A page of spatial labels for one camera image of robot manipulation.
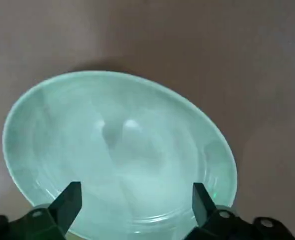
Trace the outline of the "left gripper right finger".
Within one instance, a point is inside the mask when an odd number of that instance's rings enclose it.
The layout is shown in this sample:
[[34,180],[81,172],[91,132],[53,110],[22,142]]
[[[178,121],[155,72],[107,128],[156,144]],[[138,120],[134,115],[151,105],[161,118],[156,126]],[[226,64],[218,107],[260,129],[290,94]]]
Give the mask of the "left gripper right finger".
[[215,205],[203,183],[195,182],[192,210],[197,222],[186,240],[295,240],[279,220],[256,217],[247,222],[227,206]]

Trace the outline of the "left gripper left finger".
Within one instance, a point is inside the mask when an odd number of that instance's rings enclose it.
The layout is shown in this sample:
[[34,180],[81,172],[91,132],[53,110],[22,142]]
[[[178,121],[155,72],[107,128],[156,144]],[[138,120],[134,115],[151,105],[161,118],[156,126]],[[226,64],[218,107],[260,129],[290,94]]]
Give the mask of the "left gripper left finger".
[[81,208],[81,182],[72,181],[49,206],[14,221],[0,215],[0,240],[64,240]]

